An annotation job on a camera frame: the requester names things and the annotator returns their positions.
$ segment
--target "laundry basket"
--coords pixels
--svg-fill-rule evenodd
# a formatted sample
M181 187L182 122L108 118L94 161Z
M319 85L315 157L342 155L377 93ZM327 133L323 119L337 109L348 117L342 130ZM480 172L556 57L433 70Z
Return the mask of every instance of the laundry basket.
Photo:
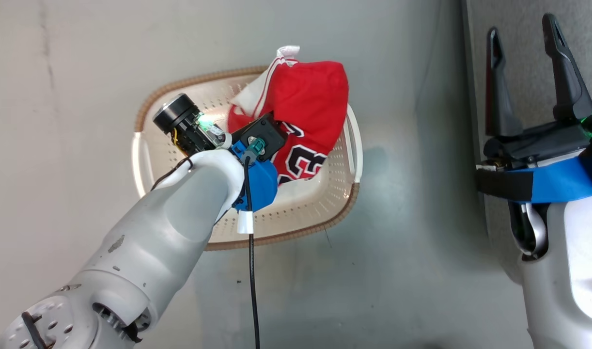
M145 100L137 115L132 142L132 168L139 197L184 157L152 122L156 111L179 93L186 93L205 115L227 129L230 99L266 68L257 66L185 79L163 86ZM319 173L309 180L283 184L274 202L255 212L256 243L305 236L344 219L358 195L362 158L358 125L348 106L343 131ZM232 208L214 226L206 250L247 247L248 236L237 233L237 223L238 213Z

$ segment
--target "black cable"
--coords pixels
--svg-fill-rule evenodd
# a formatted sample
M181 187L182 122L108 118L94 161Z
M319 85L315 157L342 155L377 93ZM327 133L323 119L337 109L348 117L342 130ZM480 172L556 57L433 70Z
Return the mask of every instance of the black cable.
M46 343L44 343L42 336L40 336L40 332L35 326L33 316L31 316L29 312L23 312L23 314L21 314L21 318L23 318L23 322L27 327L27 331L29 331L29 336L31 337L31 341L35 347L37 347L37 349L46 349Z
M251 158L245 159L245 194L247 195L247 211L252 211L251 184L249 183L249 164ZM249 276L251 280L251 304L253 309L253 327L255 330L255 349L259 349L259 320L257 314L257 296L255 292L255 264L253 253L253 234L249 234Z
M178 163L178 165L176 165L174 168L170 169L169 172L163 174L159 179L157 179L154 182L154 185L152 185L152 188L150 189L150 191L156 189L156 186L158 186L158 184L162 181L165 180L165 178L167 178L168 176L170 176L170 174L176 172L176 170L178 170L179 166L182 166L183 163L185 163L186 161L188 161L190 163L190 168L192 168L192 161L190 161L189 157L186 157L184 159L181 159L181 161Z

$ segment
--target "basket rim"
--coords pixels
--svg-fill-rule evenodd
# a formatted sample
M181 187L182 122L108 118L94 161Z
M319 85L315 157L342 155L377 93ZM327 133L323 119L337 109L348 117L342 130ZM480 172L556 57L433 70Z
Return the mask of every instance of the basket rim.
M252 66L249 68L241 68L241 69L232 69L226 71L219 71L216 73L210 73L206 75L200 75L198 77L191 77L182 79L175 82L170 82L161 86L160 88L154 90L141 104L141 108L139 108L139 112L137 113L137 117L135 119L135 127L134 127L134 134L143 132L143 128L145 125L145 119L150 111L150 108L154 105L154 103L161 98L163 95L175 91L176 89L185 88L187 86L201 84L204 82L211 82L219 79L226 79L226 78L234 78L240 77L242 75L260 75L263 73L268 66ZM307 228L301 228L297 230L292 230L291 232L285 232L282 234L276 234L275 236L268 236L268 237L260 237L255 238L255 242L258 245L269 245L271 243L277 243L280 241L287 241L292 240L294 238L307 236L309 234L313 234L316 232L320 232L321 230L326 230L327 228L333 227L340 221L342 221L352 210L354 204L356 203L356 197L358 197L358 191L360 190L360 183L355 182L352 183L350 194L347 198L347 201L344 204L344 207L333 216L331 219L324 221L322 223L314 224ZM228 241L228 242L210 242L205 247L205 251L220 251L220 250L233 250L236 248L245 248L248 246L248 241L246 240L237 240L237 241Z

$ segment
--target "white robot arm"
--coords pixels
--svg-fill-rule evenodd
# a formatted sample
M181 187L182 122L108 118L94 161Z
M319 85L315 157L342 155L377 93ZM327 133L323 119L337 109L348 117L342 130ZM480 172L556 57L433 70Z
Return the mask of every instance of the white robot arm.
M498 30L488 33L481 192L506 199L536 349L592 349L592 100L555 16L542 18L555 120L514 116Z
M129 349L152 329L243 185L228 150L191 159L119 220L68 285L18 316L0 349Z

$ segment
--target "gray floor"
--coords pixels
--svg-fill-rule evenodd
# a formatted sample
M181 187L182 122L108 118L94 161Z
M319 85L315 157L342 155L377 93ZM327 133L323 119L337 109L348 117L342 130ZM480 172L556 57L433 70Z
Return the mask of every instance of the gray floor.
M263 347L528 349L471 180L462 38L451 0L0 0L0 331L135 202L154 88L300 44L345 64L365 168L327 236L258 248ZM247 275L245 250L204 254L139 348L251 348Z

